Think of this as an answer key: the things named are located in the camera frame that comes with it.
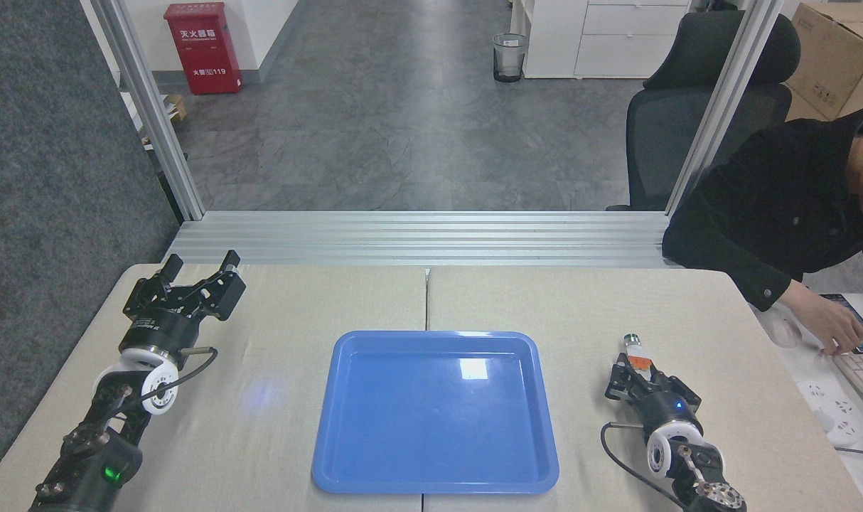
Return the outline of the person's hand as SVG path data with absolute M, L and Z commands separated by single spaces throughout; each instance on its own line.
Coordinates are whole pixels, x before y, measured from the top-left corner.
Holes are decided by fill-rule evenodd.
M 815 294 L 792 279 L 776 304 L 790 310 L 796 320 L 821 342 L 823 356 L 838 356 L 860 347 L 863 325 L 847 307 Z

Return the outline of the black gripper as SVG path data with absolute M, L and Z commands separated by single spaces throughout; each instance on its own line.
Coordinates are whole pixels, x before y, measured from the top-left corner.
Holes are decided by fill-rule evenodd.
M 611 366 L 605 398 L 640 401 L 640 421 L 646 434 L 672 421 L 688 422 L 704 434 L 695 414 L 702 399 L 679 377 L 668 376 L 655 364 L 650 364 L 650 389 L 655 393 L 649 393 L 649 373 L 645 377 L 641 370 L 634 368 L 628 356 L 618 356 Z
M 220 269 L 210 277 L 194 285 L 173 287 L 171 311 L 162 309 L 167 308 L 171 283 L 183 266 L 181 257 L 171 254 L 151 278 L 139 279 L 129 295 L 123 312 L 136 318 L 122 339 L 122 350 L 155 347 L 177 354 L 194 346 L 202 318 L 229 318 L 245 292 L 246 284 L 237 272 L 240 260 L 235 250 L 229 250 Z

